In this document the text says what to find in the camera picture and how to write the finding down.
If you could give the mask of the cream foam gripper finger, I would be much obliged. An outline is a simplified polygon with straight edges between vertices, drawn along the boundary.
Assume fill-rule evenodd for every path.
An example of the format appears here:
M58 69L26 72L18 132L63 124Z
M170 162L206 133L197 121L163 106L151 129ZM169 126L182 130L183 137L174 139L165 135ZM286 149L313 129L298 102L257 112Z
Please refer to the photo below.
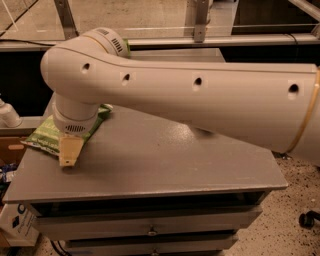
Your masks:
M74 166L82 150L84 140L77 136L59 138L59 164L62 167Z

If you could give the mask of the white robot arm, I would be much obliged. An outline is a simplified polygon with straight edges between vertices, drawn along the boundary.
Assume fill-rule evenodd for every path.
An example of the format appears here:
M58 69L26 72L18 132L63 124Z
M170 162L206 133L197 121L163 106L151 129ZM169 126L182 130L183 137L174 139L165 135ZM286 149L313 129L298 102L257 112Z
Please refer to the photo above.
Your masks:
M48 49L40 70L63 133L87 133L109 103L320 166L314 64L135 60L125 40L100 27Z

